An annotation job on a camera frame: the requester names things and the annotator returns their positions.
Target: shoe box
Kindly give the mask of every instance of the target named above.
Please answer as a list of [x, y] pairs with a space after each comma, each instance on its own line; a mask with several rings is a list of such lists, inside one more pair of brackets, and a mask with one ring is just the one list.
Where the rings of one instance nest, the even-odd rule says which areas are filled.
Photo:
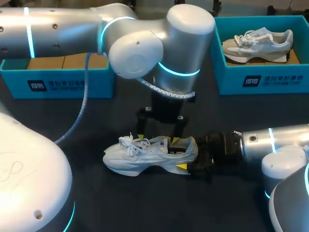
[[[211, 62], [221, 95], [308, 93], [309, 24], [303, 16], [216, 17]], [[252, 59], [246, 64], [226, 61], [222, 42], [266, 27], [272, 32], [292, 30], [293, 48], [286, 63]]]
[[[74, 99], [84, 96], [86, 53], [66, 57], [7, 59], [0, 74], [15, 99]], [[89, 61], [89, 98], [112, 98], [114, 72], [107, 58]]]

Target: black end effector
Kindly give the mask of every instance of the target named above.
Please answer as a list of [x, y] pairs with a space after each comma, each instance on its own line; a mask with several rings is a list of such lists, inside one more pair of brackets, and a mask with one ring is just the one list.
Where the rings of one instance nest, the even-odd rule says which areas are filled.
[[187, 164], [188, 173], [210, 182], [214, 167], [239, 164], [242, 160], [240, 140], [241, 135], [236, 132], [211, 132], [196, 138], [198, 156]]
[[212, 132], [206, 135], [215, 165], [239, 164], [242, 160], [241, 135], [236, 132]]
[[[151, 107], [142, 108], [137, 112], [137, 134], [144, 135], [148, 119], [156, 120], [163, 124], [175, 125], [171, 138], [180, 138], [184, 128], [189, 123], [188, 117], [180, 116], [183, 103], [186, 100], [169, 99], [155, 91], [151, 95]], [[193, 103], [195, 98], [187, 100]]]

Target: grey and white sneaker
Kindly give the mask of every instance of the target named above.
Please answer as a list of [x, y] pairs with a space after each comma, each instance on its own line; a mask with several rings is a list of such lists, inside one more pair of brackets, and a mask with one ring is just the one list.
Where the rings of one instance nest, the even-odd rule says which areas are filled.
[[193, 137], [171, 143], [170, 138], [159, 136], [150, 140], [120, 137], [119, 143], [105, 150], [103, 162], [112, 171], [137, 176], [150, 166], [161, 166], [170, 173], [189, 174], [176, 165], [194, 161], [198, 147]]
[[237, 62], [246, 63], [258, 57], [271, 62], [285, 63], [292, 49], [293, 32], [274, 33], [266, 28], [247, 31], [244, 35], [235, 35], [234, 39], [222, 43], [224, 55]]

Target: shoelace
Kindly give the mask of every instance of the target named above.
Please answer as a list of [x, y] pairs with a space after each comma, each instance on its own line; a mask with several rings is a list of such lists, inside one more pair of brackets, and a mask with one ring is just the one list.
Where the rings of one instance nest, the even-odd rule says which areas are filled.
[[241, 46], [243, 44], [248, 44], [248, 43], [257, 44], [258, 41], [255, 40], [255, 38], [253, 36], [248, 35], [249, 33], [253, 32], [253, 31], [254, 30], [249, 30], [244, 35], [240, 35], [240, 36], [235, 35], [234, 38], [235, 38], [235, 41], [238, 44], [238, 46]]
[[[139, 142], [141, 147], [135, 146], [134, 143], [136, 142]], [[119, 143], [127, 147], [127, 155], [130, 157], [138, 156], [139, 152], [146, 153], [143, 147], [145, 148], [151, 145], [148, 139], [143, 139], [142, 141], [140, 139], [133, 139], [131, 133], [130, 136], [120, 137]]]

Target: robotic arm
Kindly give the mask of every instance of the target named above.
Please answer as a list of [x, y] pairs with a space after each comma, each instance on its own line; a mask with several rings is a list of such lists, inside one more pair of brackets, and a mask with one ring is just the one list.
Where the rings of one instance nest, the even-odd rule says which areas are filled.
[[115, 3], [81, 10], [2, 8], [0, 21], [0, 59], [103, 54], [122, 78], [154, 69], [161, 94], [180, 99], [193, 96], [188, 94], [215, 25], [210, 13], [187, 4], [160, 20], [138, 20], [128, 6]]

